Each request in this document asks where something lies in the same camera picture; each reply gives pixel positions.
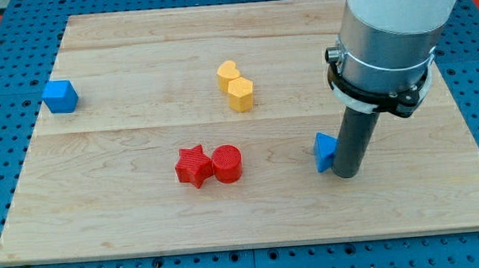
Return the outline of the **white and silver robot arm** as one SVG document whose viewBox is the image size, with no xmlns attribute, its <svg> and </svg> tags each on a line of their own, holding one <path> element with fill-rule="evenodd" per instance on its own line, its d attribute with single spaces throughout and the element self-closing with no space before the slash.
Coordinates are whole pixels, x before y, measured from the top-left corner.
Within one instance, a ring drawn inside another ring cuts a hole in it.
<svg viewBox="0 0 479 268">
<path fill-rule="evenodd" d="M 431 89 L 435 46 L 457 0 L 346 0 L 325 52 L 334 96 L 362 114 L 409 117 Z"/>
</svg>

